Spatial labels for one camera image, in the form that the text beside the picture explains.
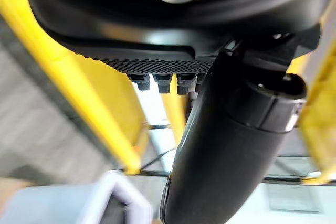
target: textured surface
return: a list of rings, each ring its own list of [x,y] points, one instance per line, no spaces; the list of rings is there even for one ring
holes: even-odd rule
[[[122,73],[208,73],[214,59],[205,60],[108,60],[102,62]]]

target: black cable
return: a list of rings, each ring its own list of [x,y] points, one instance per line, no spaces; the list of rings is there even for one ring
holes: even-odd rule
[[[163,157],[164,155],[166,155],[168,152],[173,151],[174,149],[170,149],[169,151],[166,151],[164,153],[161,153],[160,155],[158,155],[155,159],[153,159],[152,161],[150,161],[149,163],[145,164],[144,166],[142,166],[140,168],[140,171],[144,170],[145,168],[149,167],[150,165],[152,165],[153,163],[155,163],[156,161],[158,161],[161,157]]]
[[[265,184],[285,184],[285,185],[302,185],[300,177],[265,177],[262,180]]]
[[[167,125],[149,125],[148,129],[149,130],[162,130],[162,129],[169,129],[170,124]]]
[[[169,173],[163,170],[142,170],[135,176],[153,176],[153,177],[169,177]]]

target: gray floor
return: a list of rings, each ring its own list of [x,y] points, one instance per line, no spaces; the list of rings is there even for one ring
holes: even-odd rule
[[[150,144],[143,162],[155,155]],[[38,185],[88,183],[116,167],[0,18],[0,177]],[[166,178],[129,179],[157,209]]]

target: yellow metal frame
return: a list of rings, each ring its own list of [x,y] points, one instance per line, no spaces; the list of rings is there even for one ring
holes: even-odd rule
[[[143,130],[145,117],[128,78],[56,43],[35,21],[28,0],[0,0],[0,12],[65,98],[125,165],[127,173],[137,173],[148,134]]]
[[[174,133],[176,144],[178,145],[182,139],[185,128],[185,104],[186,96],[177,94],[177,80],[174,74],[170,84],[170,93],[162,94],[162,101],[166,114]]]
[[[305,178],[306,185],[321,185],[336,173],[336,41],[327,55],[302,112],[300,128],[319,170],[318,178]]]

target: black cylindrical handle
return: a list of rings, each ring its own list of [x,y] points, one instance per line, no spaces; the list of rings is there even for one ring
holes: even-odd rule
[[[221,56],[205,80],[163,196],[165,224],[225,223],[261,182],[291,130],[287,125],[307,94],[302,79],[250,78],[245,70]]]

